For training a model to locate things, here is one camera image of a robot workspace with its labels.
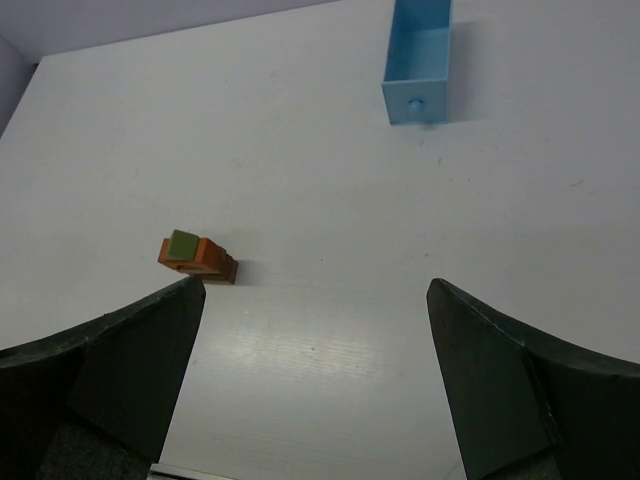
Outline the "blue rectangular box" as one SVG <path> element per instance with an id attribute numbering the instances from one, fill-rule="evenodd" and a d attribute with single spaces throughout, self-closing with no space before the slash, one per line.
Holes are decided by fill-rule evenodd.
<path id="1" fill-rule="evenodd" d="M 392 125 L 448 120 L 451 0 L 397 0 L 382 91 Z"/>

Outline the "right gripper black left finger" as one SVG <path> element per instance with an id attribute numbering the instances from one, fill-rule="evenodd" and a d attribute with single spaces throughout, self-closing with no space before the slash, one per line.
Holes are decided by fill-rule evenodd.
<path id="1" fill-rule="evenodd" d="M 4 479 L 144 479 L 199 330 L 203 282 L 1 352 Z"/>

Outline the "green triangular block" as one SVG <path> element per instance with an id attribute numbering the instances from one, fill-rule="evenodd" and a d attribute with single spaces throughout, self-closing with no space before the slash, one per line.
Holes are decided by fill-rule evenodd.
<path id="1" fill-rule="evenodd" d="M 166 259 L 169 261 L 192 261 L 197 253 L 200 237 L 175 229 L 169 237 Z"/>

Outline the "light brown rectangular block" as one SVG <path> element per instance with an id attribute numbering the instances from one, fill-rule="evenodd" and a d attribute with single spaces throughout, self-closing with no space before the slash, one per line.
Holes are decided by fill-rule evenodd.
<path id="1" fill-rule="evenodd" d="M 177 271 L 186 275 L 199 277 L 202 275 L 224 276 L 225 257 L 227 254 L 214 254 L 194 259 L 177 266 Z"/>

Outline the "orange arch block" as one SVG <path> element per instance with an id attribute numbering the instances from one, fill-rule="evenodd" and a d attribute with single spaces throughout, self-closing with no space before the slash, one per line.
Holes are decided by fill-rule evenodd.
<path id="1" fill-rule="evenodd" d="M 163 242 L 162 242 L 162 246 L 161 246 L 160 253 L 159 253 L 159 256 L 158 256 L 158 262 L 161 265 L 163 265 L 163 266 L 165 266 L 165 267 L 167 267 L 167 268 L 169 268 L 171 270 L 177 271 L 177 266 L 178 265 L 181 265 L 183 263 L 187 263 L 187 262 L 190 262 L 190 261 L 182 262 L 182 261 L 169 261 L 169 260 L 167 260 L 166 259 L 166 251 L 167 251 L 168 244 L 169 244 L 169 238 L 165 238 L 163 240 Z M 212 242 L 208 238 L 201 238 L 200 241 L 199 241 L 197 253 L 196 253 L 196 256 L 195 256 L 194 259 L 202 258 L 202 257 L 205 257 L 205 256 L 212 256 L 214 254 L 223 254 L 223 253 L 226 254 L 225 250 L 222 247 L 216 245 L 214 242 Z"/>

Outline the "dark red cube block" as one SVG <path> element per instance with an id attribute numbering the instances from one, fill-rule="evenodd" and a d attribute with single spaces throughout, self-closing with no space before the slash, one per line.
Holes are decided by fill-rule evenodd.
<path id="1" fill-rule="evenodd" d="M 225 257 L 225 270 L 223 279 L 229 283 L 234 284 L 238 271 L 238 262 L 229 254 Z"/>

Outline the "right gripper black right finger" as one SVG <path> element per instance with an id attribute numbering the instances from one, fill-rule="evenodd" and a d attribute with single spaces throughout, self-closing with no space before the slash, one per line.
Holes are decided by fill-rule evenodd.
<path id="1" fill-rule="evenodd" d="M 432 337 L 469 479 L 636 479 L 639 366 L 436 278 Z"/>

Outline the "brown wood block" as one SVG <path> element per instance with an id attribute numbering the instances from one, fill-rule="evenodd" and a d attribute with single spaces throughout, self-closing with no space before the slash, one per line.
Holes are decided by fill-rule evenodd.
<path id="1" fill-rule="evenodd" d="M 214 285 L 234 285 L 236 281 L 234 276 L 222 277 L 217 275 L 202 275 L 201 280 L 205 284 L 214 284 Z"/>

